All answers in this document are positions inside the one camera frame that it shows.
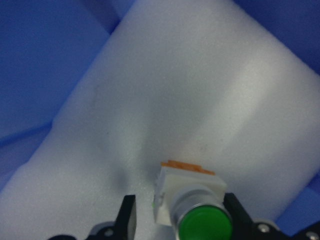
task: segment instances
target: white foam block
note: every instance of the white foam block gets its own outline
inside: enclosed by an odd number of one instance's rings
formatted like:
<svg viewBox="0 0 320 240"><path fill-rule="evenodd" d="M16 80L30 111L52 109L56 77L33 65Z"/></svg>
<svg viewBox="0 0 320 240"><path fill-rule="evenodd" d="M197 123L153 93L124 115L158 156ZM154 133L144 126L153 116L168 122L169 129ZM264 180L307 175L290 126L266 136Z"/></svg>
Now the white foam block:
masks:
<svg viewBox="0 0 320 240"><path fill-rule="evenodd" d="M168 159L275 219L319 169L319 106L320 77L232 1L138 0L2 191L0 238L81 240L136 194L136 239L174 239L152 211Z"/></svg>

